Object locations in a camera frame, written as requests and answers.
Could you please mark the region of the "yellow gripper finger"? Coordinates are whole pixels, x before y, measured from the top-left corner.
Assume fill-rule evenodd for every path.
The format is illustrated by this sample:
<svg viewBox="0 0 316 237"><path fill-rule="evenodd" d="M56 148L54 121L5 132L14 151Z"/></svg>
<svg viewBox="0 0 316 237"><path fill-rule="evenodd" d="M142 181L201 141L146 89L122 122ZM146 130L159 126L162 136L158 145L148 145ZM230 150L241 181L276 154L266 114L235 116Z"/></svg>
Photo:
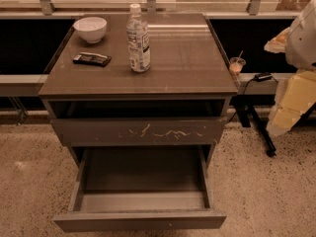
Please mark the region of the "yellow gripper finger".
<svg viewBox="0 0 316 237"><path fill-rule="evenodd" d="M269 114L267 131L272 136L287 133L316 103L316 73L302 71L276 88L275 105Z"/></svg>
<svg viewBox="0 0 316 237"><path fill-rule="evenodd" d="M288 33L289 28L281 31L277 36L275 36L265 44L264 50L272 53L285 53Z"/></svg>

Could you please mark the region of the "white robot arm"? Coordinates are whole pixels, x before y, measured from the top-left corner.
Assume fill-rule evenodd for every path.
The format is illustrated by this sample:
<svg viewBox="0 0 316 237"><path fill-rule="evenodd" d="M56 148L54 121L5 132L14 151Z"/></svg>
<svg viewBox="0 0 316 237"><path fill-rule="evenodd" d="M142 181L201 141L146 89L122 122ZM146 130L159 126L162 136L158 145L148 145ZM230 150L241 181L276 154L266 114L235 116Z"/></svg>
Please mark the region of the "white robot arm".
<svg viewBox="0 0 316 237"><path fill-rule="evenodd" d="M267 131L279 136L290 131L316 103L316 0L311 0L291 25L269 40L264 50L285 53L297 71L280 80Z"/></svg>

